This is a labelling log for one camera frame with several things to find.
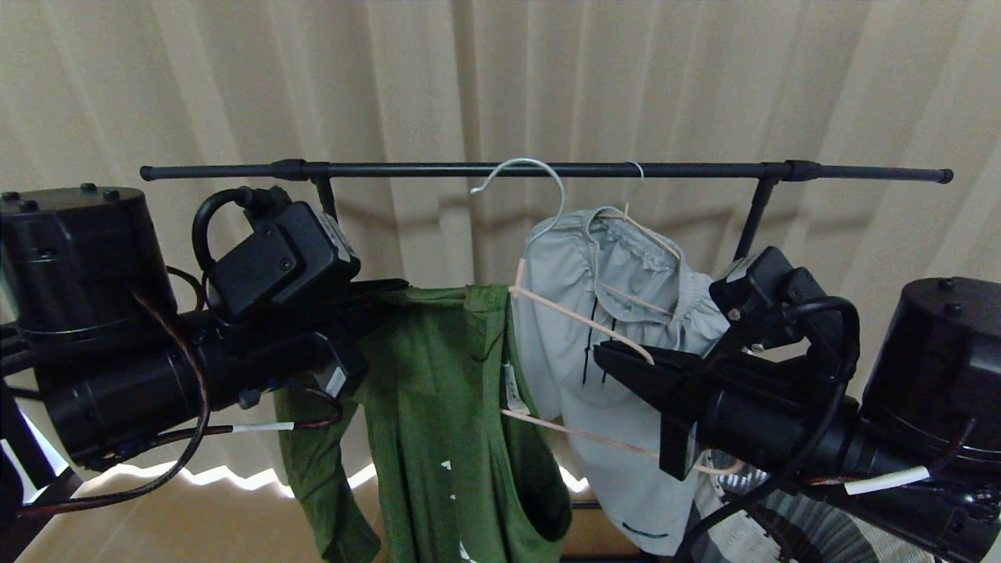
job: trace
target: screw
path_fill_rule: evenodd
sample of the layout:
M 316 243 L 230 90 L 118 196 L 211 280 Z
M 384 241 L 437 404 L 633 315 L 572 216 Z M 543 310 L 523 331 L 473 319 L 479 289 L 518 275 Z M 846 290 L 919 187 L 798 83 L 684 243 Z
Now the screw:
M 958 303 L 945 304 L 946 317 L 960 317 L 963 315 L 963 306 Z

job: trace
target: light gray garment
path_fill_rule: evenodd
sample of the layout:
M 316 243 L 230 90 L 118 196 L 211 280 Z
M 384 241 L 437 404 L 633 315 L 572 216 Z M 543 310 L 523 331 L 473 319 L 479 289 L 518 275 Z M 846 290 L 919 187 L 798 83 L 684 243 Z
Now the light gray garment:
M 602 212 L 565 214 L 529 248 L 523 287 L 639 344 L 705 354 L 729 327 L 709 297 L 712 278 L 693 271 L 635 225 Z M 536 225 L 533 234 L 549 224 Z M 603 284 L 673 312 L 665 315 Z M 570 428 L 660 451 L 661 416 L 595 364 L 609 337 L 527 298 L 514 300 L 519 356 L 539 415 Z M 680 482 L 658 461 L 571 437 L 580 467 L 609 519 L 641 549 L 672 555 L 685 531 L 698 474 Z

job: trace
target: black cylindrical motor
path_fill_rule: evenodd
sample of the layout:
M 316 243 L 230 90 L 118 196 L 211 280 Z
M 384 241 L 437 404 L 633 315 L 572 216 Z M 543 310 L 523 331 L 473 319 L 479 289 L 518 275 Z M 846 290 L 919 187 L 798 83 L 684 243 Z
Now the black cylindrical motor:
M 904 287 L 862 402 L 872 431 L 934 458 L 975 418 L 950 465 L 1001 472 L 998 405 L 1001 285 L 950 277 Z
M 132 296 L 177 311 L 142 191 L 5 192 L 0 210 L 3 277 L 29 345 L 62 356 L 162 338 Z

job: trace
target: clothes hanger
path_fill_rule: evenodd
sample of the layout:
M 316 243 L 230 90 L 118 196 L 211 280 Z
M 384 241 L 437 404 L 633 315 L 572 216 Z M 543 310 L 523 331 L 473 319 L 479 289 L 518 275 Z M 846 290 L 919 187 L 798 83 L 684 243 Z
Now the clothes hanger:
M 469 190 L 469 193 L 479 193 L 479 192 L 485 190 L 489 186 L 490 182 L 493 181 L 493 178 L 495 178 L 497 176 L 497 174 L 499 174 L 505 168 L 507 168 L 507 167 L 509 167 L 509 166 L 511 166 L 513 164 L 523 164 L 523 163 L 524 164 L 533 164 L 535 166 L 539 166 L 540 168 L 546 170 L 546 172 L 549 173 L 550 176 L 552 176 L 553 179 L 556 180 L 557 185 L 560 187 L 560 210 L 557 211 L 557 215 L 555 217 L 553 217 L 553 220 L 550 221 L 550 224 L 546 225 L 545 228 L 543 228 L 542 230 L 540 230 L 539 232 L 537 232 L 534 236 L 532 236 L 531 238 L 529 238 L 529 241 L 526 243 L 526 245 L 525 245 L 525 251 L 522 252 L 522 259 L 520 259 L 518 261 L 518 272 L 515 274 L 515 285 L 508 288 L 508 291 L 511 293 L 512 298 L 516 299 L 516 300 L 519 299 L 519 298 L 522 298 L 522 297 L 528 298 L 528 299 L 530 299 L 530 300 L 532 300 L 532 301 L 534 301 L 534 302 L 536 302 L 536 303 L 538 303 L 538 304 L 540 304 L 540 305 L 542 305 L 544 307 L 547 307 L 549 309 L 552 309 L 553 311 L 556 311 L 557 313 L 561 313 L 563 315 L 566 315 L 567 317 L 570 317 L 571 319 L 573 319 L 575 321 L 579 321 L 579 322 L 581 322 L 581 323 L 583 323 L 583 324 L 591 327 L 592 329 L 594 329 L 594 330 L 602 333 L 603 335 L 606 335 L 609 338 L 617 340 L 617 341 L 625 344 L 626 346 L 632 348 L 633 350 L 636 351 L 637 354 L 639 354 L 644 360 L 646 360 L 648 364 L 650 364 L 651 366 L 653 366 L 654 365 L 654 357 L 651 356 L 650 353 L 647 352 L 647 350 L 645 348 L 643 348 L 642 346 L 640 346 L 639 344 L 637 344 L 636 341 L 634 341 L 632 339 L 629 339 L 627 337 L 624 337 L 624 336 L 620 335 L 619 333 L 616 333 L 615 331 L 612 331 L 611 329 L 608 329 L 607 327 L 599 325 L 598 323 L 595 323 L 594 321 L 592 321 L 592 320 L 590 320 L 590 319 L 588 319 L 588 318 L 586 318 L 584 316 L 578 315 L 577 313 L 574 313 L 573 311 L 571 311 L 569 309 L 566 309 L 566 308 L 564 308 L 564 307 L 562 307 L 560 305 L 557 305 L 557 304 L 551 302 L 550 300 L 548 300 L 548 299 L 546 299 L 546 298 L 544 298 L 542 296 L 536 295 L 536 294 L 534 294 L 534 293 L 532 293 L 532 292 L 530 292 L 530 291 L 528 291 L 528 290 L 526 290 L 525 288 L 522 287 L 522 282 L 525 278 L 526 256 L 529 255 L 529 248 L 532 247 L 532 243 L 535 242 L 536 240 L 538 240 L 540 236 L 546 234 L 554 226 L 556 226 L 557 221 L 559 221 L 560 217 L 563 216 L 564 209 L 567 206 L 567 188 L 564 186 L 563 179 L 560 177 L 560 174 L 558 174 L 557 171 L 553 169 L 552 166 L 550 166 L 546 162 L 543 162 L 542 160 L 536 160 L 535 158 L 512 158 L 511 160 L 507 160 L 505 162 L 502 162 L 499 165 L 497 165 L 496 168 L 493 168 L 493 171 L 490 172 L 490 175 L 486 176 L 486 181 L 484 181 L 482 183 L 482 185 L 473 187 L 472 189 Z
M 510 160 L 506 160 L 506 161 L 502 162 L 500 164 L 497 165 L 496 168 L 493 168 L 493 171 L 491 171 L 490 174 L 488 176 L 486 176 L 486 180 L 483 181 L 483 183 L 481 185 L 478 185 L 476 187 L 473 187 L 473 188 L 469 189 L 469 193 L 470 194 L 475 194 L 475 193 L 479 193 L 481 191 L 484 191 L 489 186 L 490 182 L 493 181 L 493 178 L 495 178 L 497 176 L 497 174 L 499 174 L 505 168 L 507 168 L 507 167 L 509 167 L 509 166 L 511 166 L 513 164 L 523 164 L 523 163 L 525 163 L 525 164 L 532 164 L 534 166 L 538 166 L 538 167 L 546 170 L 546 172 L 554 180 L 556 180 L 557 185 L 560 187 L 560 209 L 557 211 L 557 215 L 555 217 L 553 217 L 553 220 L 550 221 L 550 224 L 546 225 L 546 227 L 544 227 L 542 230 L 540 230 L 534 236 L 532 236 L 531 238 L 529 238 L 529 241 L 526 243 L 526 245 L 525 245 L 525 251 L 522 252 L 522 258 L 518 261 L 518 272 L 515 274 L 515 285 L 508 288 L 508 292 L 511 293 L 512 299 L 519 299 L 519 298 L 525 297 L 525 298 L 528 298 L 528 299 L 530 299 L 530 300 L 532 300 L 532 301 L 534 301 L 534 302 L 536 302 L 536 303 L 538 303 L 540 305 L 543 305 L 543 306 L 545 306 L 545 307 L 547 307 L 549 309 L 552 309 L 552 310 L 554 310 L 554 311 L 556 311 L 558 313 L 566 315 L 567 317 L 570 317 L 571 319 L 574 319 L 575 321 L 580 321 L 581 323 L 583 323 L 583 324 L 591 327 L 592 329 L 594 329 L 594 330 L 596 330 L 596 331 L 598 331 L 598 332 L 600 332 L 602 334 L 605 334 L 605 335 L 609 336 L 610 338 L 615 339 L 615 340 L 623 343 L 624 345 L 630 347 L 631 349 L 635 350 L 637 352 L 637 354 L 639 354 L 644 360 L 646 360 L 648 364 L 654 365 L 654 358 L 653 358 L 653 356 L 651 356 L 651 354 L 649 352 L 647 352 L 646 349 L 644 349 L 642 346 L 640 346 L 639 344 L 637 344 L 632 339 L 626 338 L 626 337 L 624 337 L 624 336 L 622 336 L 622 335 L 620 335 L 620 334 L 618 334 L 618 333 L 616 333 L 616 332 L 614 332 L 614 331 L 612 331 L 610 329 L 607 329 L 607 328 L 603 327 L 602 325 L 599 325 L 598 323 L 595 323 L 594 321 L 592 321 L 590 319 L 587 319 L 587 318 L 585 318 L 585 317 L 583 317 L 581 315 L 578 315 L 577 313 L 574 313 L 573 311 L 570 311 L 569 309 L 566 309 L 566 308 L 564 308 L 564 307 L 562 307 L 560 305 L 557 305 L 557 304 L 551 302 L 550 300 L 547 300 L 546 298 L 544 298 L 542 296 L 539 296 L 539 295 L 537 295 L 537 294 L 535 294 L 533 292 L 530 292 L 530 291 L 528 291 L 528 290 L 526 290 L 525 288 L 522 287 L 522 282 L 525 279 L 525 264 L 526 264 L 526 261 L 527 261 L 526 256 L 528 256 L 528 254 L 529 254 L 529 248 L 532 246 L 533 242 L 535 242 L 536 240 L 538 240 L 542 235 L 546 234 L 554 226 L 556 226 L 557 221 L 559 221 L 560 217 L 563 216 L 564 209 L 567 206 L 567 188 L 566 188 L 566 186 L 564 186 L 563 179 L 560 177 L 560 174 L 558 174 L 557 171 L 553 169 L 552 166 L 550 166 L 546 162 L 543 162 L 542 160 L 537 160 L 535 158 L 512 158 Z M 642 166 L 640 167 L 640 173 L 643 174 L 643 167 Z M 541 426 L 541 427 L 544 427 L 544 428 L 550 428 L 550 429 L 553 429 L 553 430 L 557 430 L 559 432 L 564 432 L 564 433 L 567 433 L 567 434 L 572 434 L 572 435 L 575 435 L 575 436 L 580 436 L 580 437 L 588 439 L 588 440 L 593 440 L 595 442 L 600 442 L 602 444 L 606 444 L 606 445 L 613 446 L 613 447 L 616 447 L 616 448 L 621 448 L 621 449 L 624 449 L 624 450 L 628 450 L 630 452 L 638 453 L 638 454 L 645 455 L 645 456 L 648 456 L 648 457 L 653 457 L 655 459 L 660 458 L 660 454 L 658 454 L 657 452 L 652 452 L 650 450 L 645 450 L 643 448 L 639 448 L 637 446 L 634 446 L 632 444 L 627 444 L 625 442 L 617 442 L 615 440 L 609 440 L 607 438 L 603 438 L 601 436 L 598 436 L 598 435 L 595 435 L 595 434 L 591 434 L 591 433 L 588 433 L 588 432 L 582 432 L 580 430 L 574 430 L 572 428 L 567 428 L 565 426 L 560 426 L 560 425 L 557 425 L 557 424 L 553 424 L 551 422 L 544 421 L 542 419 L 537 419 L 535 417 L 532 417 L 532 416 L 529 416 L 529 415 L 526 415 L 526 414 L 523 414 L 523 413 L 518 413 L 518 412 L 512 411 L 512 410 L 509 410 L 509 409 L 500 409 L 500 413 L 503 415 L 507 416 L 507 417 L 514 418 L 514 419 L 517 419 L 517 420 L 521 420 L 521 421 L 524 421 L 524 422 L 527 422 L 527 423 L 530 423 L 530 424 L 534 424 L 534 425 L 537 425 L 537 426 Z M 693 469 L 695 469 L 697 471 L 700 471 L 700 472 L 703 472 L 703 473 L 712 474 L 712 475 L 733 475 L 733 474 L 737 473 L 738 471 L 740 471 L 741 468 L 743 468 L 743 467 L 744 467 L 744 462 L 738 460 L 737 463 L 735 463 L 732 467 L 729 467 L 729 468 L 726 468 L 726 469 L 716 469 L 716 468 L 713 468 L 713 467 L 706 467 L 706 466 L 702 466 L 702 465 L 694 466 Z
M 630 216 L 630 214 L 629 214 L 630 200 L 632 200 L 633 196 L 636 195 L 636 192 L 639 191 L 641 187 L 643 187 L 643 180 L 645 180 L 647 178 L 647 174 L 644 172 L 643 166 L 640 165 L 639 162 L 636 162 L 634 160 L 627 160 L 627 162 L 635 164 L 637 168 L 640 168 L 640 182 L 637 183 L 630 190 L 629 195 L 626 196 L 625 209 L 623 209 L 623 212 L 622 212 L 621 215 L 620 214 L 616 214 L 616 213 L 599 213 L 598 216 L 599 217 L 603 217 L 603 218 L 623 219 L 623 220 L 629 222 L 633 226 L 637 227 L 641 232 L 643 232 L 647 236 L 651 237 L 655 242 L 657 242 L 658 244 L 660 244 L 661 246 L 663 246 L 666 250 L 668 250 L 669 252 L 671 252 L 672 254 L 674 254 L 675 257 L 678 258 L 678 262 L 681 263 L 682 256 L 681 256 L 681 253 L 678 252 L 678 250 L 674 249 L 673 247 L 671 247 L 670 244 L 668 244 L 667 242 L 665 242 L 664 240 L 662 240 L 661 237 L 658 236 L 656 232 L 654 232 L 653 230 L 651 230 L 651 229 L 647 228 L 646 226 L 640 224 L 639 222 L 637 222 L 636 219 L 634 219 L 632 216 Z M 635 304 L 638 304 L 638 305 L 641 305 L 643 307 L 646 307 L 647 309 L 650 309 L 650 310 L 653 310 L 653 311 L 656 311 L 658 313 L 662 313 L 662 314 L 668 315 L 668 316 L 673 316 L 674 315 L 672 312 L 670 312 L 670 311 L 668 311 L 666 309 L 662 309 L 660 307 L 657 307 L 654 304 L 647 303 L 647 302 L 645 302 L 645 301 L 643 301 L 643 300 L 641 300 L 641 299 L 639 299 L 639 298 L 637 298 L 635 296 L 631 296 L 631 295 L 627 294 L 626 292 L 623 292 L 622 290 L 618 290 L 616 288 L 613 288 L 612 286 L 609 286 L 608 284 L 602 284 L 602 287 L 605 288 L 606 290 L 614 293 L 614 294 L 617 294 L 617 295 L 619 295 L 619 296 L 621 296 L 623 298 L 626 298 L 627 300 L 629 300 L 629 301 L 631 301 L 631 302 L 633 302 Z

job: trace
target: robotic arm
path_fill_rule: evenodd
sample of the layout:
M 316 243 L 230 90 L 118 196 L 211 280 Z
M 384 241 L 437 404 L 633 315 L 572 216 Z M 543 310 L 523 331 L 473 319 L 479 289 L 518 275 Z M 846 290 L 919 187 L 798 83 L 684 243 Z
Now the robotic arm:
M 207 225 L 228 203 L 254 231 L 216 260 Z M 357 339 L 396 313 L 373 296 L 406 287 L 351 282 L 360 262 L 336 221 L 278 187 L 225 190 L 202 204 L 192 225 L 202 278 L 185 278 L 208 307 L 182 315 L 141 191 L 8 192 L 0 217 L 3 279 L 17 308 L 17 322 L 3 327 L 2 375 L 35 369 L 73 461 L 101 471 L 192 439 L 173 473 L 133 496 L 13 507 L 19 516 L 105 506 L 162 485 L 216 433 L 210 410 L 249 408 L 297 374 L 328 381 L 334 403 L 349 395 L 367 370 Z M 701 450 L 719 449 L 773 475 L 724 510 L 781 486 L 945 559 L 983 558 L 999 532 L 1001 286 L 908 285 L 861 408 L 844 395 L 859 353 L 849 302 L 827 297 L 776 248 L 736 262 L 711 294 L 731 329 L 707 358 L 649 349 L 657 365 L 648 366 L 616 343 L 595 353 L 663 413 L 664 471 L 684 478 Z M 744 353 L 804 338 L 810 350 L 786 362 Z M 193 430 L 166 432 L 195 417 Z M 860 488 L 870 492 L 853 494 Z

